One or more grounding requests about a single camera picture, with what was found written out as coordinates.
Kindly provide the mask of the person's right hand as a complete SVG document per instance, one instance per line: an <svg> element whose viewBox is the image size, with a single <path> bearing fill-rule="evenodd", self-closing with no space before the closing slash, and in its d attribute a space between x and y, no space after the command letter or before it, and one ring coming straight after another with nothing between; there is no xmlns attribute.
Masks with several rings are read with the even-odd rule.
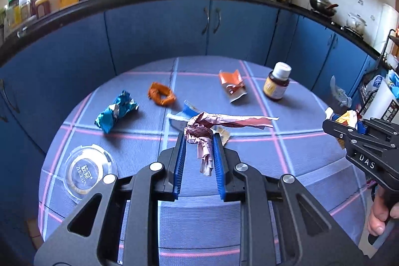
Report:
<svg viewBox="0 0 399 266"><path fill-rule="evenodd" d="M384 189L378 186L375 199L371 206L367 229L373 236L380 236L384 233L386 228L385 222L388 217L392 219L398 218L398 204L388 209L384 201L384 193Z"/></svg>

